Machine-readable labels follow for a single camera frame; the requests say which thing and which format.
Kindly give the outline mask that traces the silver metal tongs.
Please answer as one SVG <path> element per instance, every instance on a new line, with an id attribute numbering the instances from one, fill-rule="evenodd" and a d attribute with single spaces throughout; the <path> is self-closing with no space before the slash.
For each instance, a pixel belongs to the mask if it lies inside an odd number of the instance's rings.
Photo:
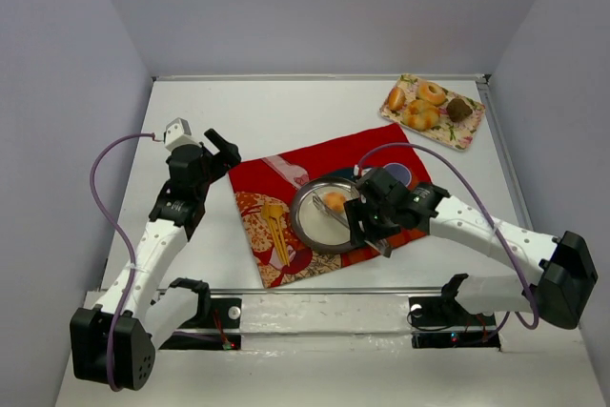
<path id="1" fill-rule="evenodd" d="M 328 215 L 329 217 L 333 218 L 335 221 L 340 223 L 346 229 L 350 229 L 349 222 L 347 221 L 347 219 L 345 217 L 341 216 L 335 210 L 331 209 L 317 193 L 313 193 L 313 203 L 319 211 L 321 211 L 324 214 Z M 380 254 L 382 253 L 382 248 L 383 248 L 382 245 L 378 245 L 376 243 L 370 242 L 369 240 L 364 240 L 364 242 L 369 247 L 376 250 L 378 253 L 380 253 Z"/>

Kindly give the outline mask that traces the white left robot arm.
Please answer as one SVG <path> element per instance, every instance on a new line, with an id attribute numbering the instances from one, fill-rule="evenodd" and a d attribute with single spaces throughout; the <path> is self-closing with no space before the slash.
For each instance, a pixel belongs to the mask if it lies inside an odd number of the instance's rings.
<path id="1" fill-rule="evenodd" d="M 179 277 L 168 291 L 157 290 L 177 255 L 191 241 L 205 214 L 211 185 L 241 162 L 238 147 L 216 130 L 205 137 L 210 152 L 196 141 L 181 118 L 169 124 L 163 144 L 169 152 L 169 178 L 162 186 L 144 232 L 132 244 L 121 227 L 128 260 L 111 287 L 90 308 L 79 308 L 70 321 L 71 361 L 76 378 L 137 391 L 153 371 L 157 351 L 182 324 L 206 318 L 209 285 Z"/>

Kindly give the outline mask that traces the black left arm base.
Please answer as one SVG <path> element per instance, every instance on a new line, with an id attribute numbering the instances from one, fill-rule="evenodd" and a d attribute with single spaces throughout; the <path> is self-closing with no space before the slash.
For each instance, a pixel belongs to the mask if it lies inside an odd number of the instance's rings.
<path id="1" fill-rule="evenodd" d="M 208 314 L 196 315 L 174 331 L 161 350 L 239 351 L 242 299 L 213 296 Z"/>

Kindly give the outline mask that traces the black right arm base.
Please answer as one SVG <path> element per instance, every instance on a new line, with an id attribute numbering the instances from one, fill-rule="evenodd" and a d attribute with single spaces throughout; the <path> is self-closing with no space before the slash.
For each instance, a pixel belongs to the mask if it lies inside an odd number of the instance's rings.
<path id="1" fill-rule="evenodd" d="M 411 299 L 407 321 L 414 349 L 500 348 L 493 315 L 471 315 L 440 296 Z"/>

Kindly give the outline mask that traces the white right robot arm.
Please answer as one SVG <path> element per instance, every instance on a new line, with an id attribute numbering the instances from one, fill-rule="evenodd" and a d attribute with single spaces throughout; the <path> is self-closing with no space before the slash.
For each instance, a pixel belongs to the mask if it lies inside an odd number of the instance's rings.
<path id="1" fill-rule="evenodd" d="M 522 229 L 473 208 L 431 183 L 407 188 L 383 168 L 356 181 L 357 198 L 345 205 L 355 244 L 379 241 L 402 230 L 456 242 L 513 270 L 512 275 L 454 275 L 441 294 L 470 315 L 531 313 L 572 330 L 598 281 L 584 238 Z"/>

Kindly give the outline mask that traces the round bread roll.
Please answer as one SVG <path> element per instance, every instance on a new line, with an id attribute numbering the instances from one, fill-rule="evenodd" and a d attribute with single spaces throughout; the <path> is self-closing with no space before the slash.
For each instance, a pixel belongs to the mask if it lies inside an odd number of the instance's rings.
<path id="1" fill-rule="evenodd" d="M 347 201 L 346 196 L 340 192 L 328 192 L 323 195 L 324 204 L 332 211 L 339 214 L 344 212 L 344 204 Z"/>

